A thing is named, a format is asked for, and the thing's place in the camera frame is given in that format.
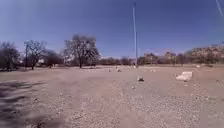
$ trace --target rock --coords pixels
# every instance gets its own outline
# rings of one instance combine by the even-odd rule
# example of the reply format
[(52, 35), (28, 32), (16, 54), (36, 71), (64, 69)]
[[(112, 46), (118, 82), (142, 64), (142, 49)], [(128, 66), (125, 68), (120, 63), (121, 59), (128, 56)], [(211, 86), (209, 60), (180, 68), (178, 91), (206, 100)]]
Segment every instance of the rock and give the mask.
[(212, 67), (213, 67), (213, 65), (212, 65), (212, 64), (206, 64), (205, 66), (206, 66), (206, 67), (210, 67), (210, 68), (212, 68)]
[(143, 77), (138, 76), (137, 81), (139, 81), (139, 82), (143, 82), (143, 81), (144, 81), (144, 79), (143, 79)]
[(210, 99), (210, 97), (209, 96), (205, 96), (205, 99), (208, 101)]
[(156, 70), (155, 70), (155, 69), (151, 69), (150, 71), (151, 71), (151, 72), (156, 72)]
[(120, 70), (120, 69), (118, 69), (118, 68), (116, 69), (116, 71), (117, 71), (117, 72), (121, 72), (121, 70)]
[(176, 77), (176, 79), (187, 82), (187, 81), (189, 81), (192, 78), (192, 74), (193, 74), (192, 72), (182, 72), (182, 74), (178, 75)]

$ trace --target stone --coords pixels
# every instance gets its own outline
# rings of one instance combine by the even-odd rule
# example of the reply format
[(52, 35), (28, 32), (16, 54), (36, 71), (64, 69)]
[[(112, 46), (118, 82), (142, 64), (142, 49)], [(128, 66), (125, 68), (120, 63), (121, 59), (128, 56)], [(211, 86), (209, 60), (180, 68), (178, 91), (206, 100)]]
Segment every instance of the stone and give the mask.
[(209, 96), (205, 96), (205, 99), (208, 101), (210, 99), (210, 97)]
[(143, 82), (143, 81), (144, 81), (144, 79), (143, 79), (143, 77), (138, 76), (137, 81), (139, 81), (139, 82)]
[(121, 72), (121, 70), (120, 70), (120, 69), (118, 69), (118, 68), (116, 69), (116, 71), (117, 71), (117, 72)]
[(156, 70), (155, 70), (155, 69), (151, 69), (150, 71), (151, 71), (151, 72), (156, 72)]

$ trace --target flagpole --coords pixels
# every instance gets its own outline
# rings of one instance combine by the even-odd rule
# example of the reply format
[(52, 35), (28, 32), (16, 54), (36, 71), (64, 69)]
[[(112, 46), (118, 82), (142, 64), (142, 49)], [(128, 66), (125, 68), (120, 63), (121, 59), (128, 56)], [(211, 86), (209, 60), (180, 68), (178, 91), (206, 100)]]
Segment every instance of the flagpole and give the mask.
[(135, 67), (138, 68), (138, 48), (137, 48), (137, 30), (136, 30), (136, 21), (135, 21), (135, 7), (136, 3), (133, 6), (133, 22), (134, 22), (134, 37), (135, 37)]

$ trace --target pole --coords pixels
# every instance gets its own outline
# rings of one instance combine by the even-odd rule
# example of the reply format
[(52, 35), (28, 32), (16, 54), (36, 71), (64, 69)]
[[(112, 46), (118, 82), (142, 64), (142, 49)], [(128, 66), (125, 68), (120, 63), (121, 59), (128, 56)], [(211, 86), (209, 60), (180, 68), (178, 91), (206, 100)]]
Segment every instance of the pole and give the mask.
[(138, 48), (137, 48), (137, 30), (136, 30), (136, 25), (135, 25), (135, 7), (136, 3), (134, 3), (133, 6), (133, 21), (134, 21), (134, 37), (135, 37), (135, 67), (138, 68)]
[(220, 12), (220, 15), (221, 15), (221, 16), (224, 16), (224, 15), (223, 15), (223, 12), (222, 12), (222, 8), (221, 8), (220, 3), (219, 3), (218, 0), (216, 0), (216, 4), (217, 4), (218, 10), (219, 10), (219, 12)]
[(27, 66), (28, 66), (28, 58), (27, 58), (27, 44), (26, 44), (26, 59), (25, 59), (25, 68), (26, 68), (26, 70), (27, 70)]

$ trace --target dirt ground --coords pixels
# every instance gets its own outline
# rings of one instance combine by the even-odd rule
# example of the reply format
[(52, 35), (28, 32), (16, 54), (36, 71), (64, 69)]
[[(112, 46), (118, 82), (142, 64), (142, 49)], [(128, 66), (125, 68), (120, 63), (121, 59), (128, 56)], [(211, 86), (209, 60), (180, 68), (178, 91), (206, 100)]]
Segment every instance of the dirt ground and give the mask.
[[(0, 127), (224, 127), (224, 68), (119, 69), (0, 73)], [(177, 81), (182, 71), (193, 71), (193, 78)]]

